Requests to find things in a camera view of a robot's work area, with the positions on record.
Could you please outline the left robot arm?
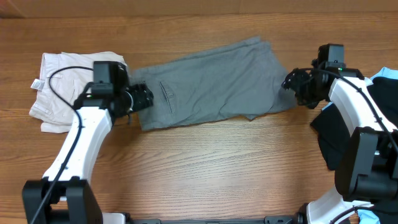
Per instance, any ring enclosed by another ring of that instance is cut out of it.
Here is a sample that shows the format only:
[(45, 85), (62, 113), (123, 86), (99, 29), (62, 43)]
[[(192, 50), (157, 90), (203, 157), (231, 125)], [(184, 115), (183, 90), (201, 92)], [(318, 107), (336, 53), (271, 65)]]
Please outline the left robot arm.
[(145, 83), (132, 85), (125, 64), (95, 61), (93, 81), (68, 107), (74, 112), (65, 142), (40, 180), (28, 180), (22, 200), (28, 223), (131, 222), (128, 213), (101, 211), (90, 187), (100, 147), (116, 119), (153, 105)]

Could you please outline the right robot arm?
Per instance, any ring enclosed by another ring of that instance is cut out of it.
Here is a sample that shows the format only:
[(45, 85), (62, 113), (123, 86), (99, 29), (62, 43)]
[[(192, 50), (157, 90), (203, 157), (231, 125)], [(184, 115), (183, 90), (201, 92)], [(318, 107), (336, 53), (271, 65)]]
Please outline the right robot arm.
[(303, 205), (292, 223), (341, 223), (360, 210), (374, 211), (377, 202), (397, 200), (397, 127), (371, 98), (362, 73), (347, 68), (343, 45), (319, 46), (312, 66), (293, 69), (282, 88), (310, 109), (333, 103), (350, 134), (334, 187)]

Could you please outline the grey shorts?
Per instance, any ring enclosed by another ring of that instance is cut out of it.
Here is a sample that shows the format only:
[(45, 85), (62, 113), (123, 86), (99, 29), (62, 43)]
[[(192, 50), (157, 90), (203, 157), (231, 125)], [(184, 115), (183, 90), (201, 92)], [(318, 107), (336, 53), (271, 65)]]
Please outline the grey shorts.
[(153, 93), (153, 106), (138, 112), (142, 130), (186, 126), (235, 116), (254, 119), (296, 105), (281, 87), (286, 69), (271, 44), (253, 37), (137, 69), (132, 78)]

